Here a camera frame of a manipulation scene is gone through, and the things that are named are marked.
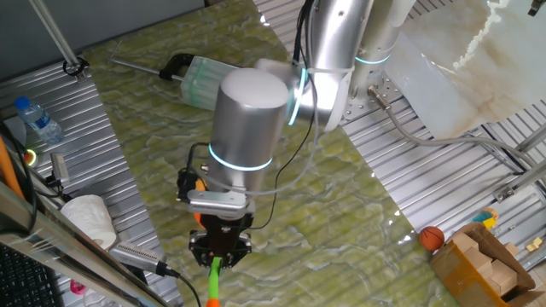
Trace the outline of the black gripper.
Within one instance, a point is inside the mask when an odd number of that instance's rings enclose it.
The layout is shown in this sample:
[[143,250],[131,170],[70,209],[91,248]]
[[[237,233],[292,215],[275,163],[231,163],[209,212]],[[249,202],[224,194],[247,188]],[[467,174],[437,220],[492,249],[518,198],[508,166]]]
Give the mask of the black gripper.
[[253,251],[251,235],[244,233],[253,224],[251,213],[235,220],[200,213],[197,220],[205,230],[189,232],[189,250],[199,266],[209,268],[218,256],[221,267],[230,269]]

